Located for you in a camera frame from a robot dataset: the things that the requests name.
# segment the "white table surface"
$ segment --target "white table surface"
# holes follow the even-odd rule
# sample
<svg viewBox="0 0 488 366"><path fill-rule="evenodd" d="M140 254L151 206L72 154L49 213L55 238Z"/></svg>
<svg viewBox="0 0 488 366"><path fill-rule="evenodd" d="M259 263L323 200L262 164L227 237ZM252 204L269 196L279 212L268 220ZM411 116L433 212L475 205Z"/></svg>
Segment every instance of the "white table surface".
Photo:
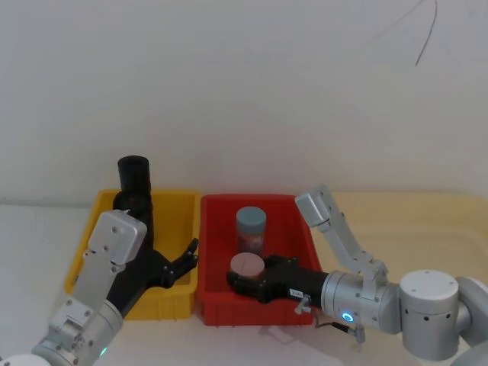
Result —
<svg viewBox="0 0 488 366"><path fill-rule="evenodd" d="M0 206L0 355L29 352L61 297L88 209ZM99 366L419 366L398 336L367 331L361 347L333 328L207 327L189 320L126 322Z"/></svg>

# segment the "gray cylindrical container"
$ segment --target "gray cylindrical container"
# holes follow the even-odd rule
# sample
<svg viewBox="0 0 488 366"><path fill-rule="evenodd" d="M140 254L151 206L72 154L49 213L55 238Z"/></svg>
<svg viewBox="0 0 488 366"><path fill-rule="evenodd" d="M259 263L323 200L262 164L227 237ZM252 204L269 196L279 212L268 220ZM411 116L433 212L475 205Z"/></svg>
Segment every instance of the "gray cylindrical container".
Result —
<svg viewBox="0 0 488 366"><path fill-rule="evenodd" d="M265 241L266 213L258 207L243 207L236 215L239 252L262 254Z"/></svg>

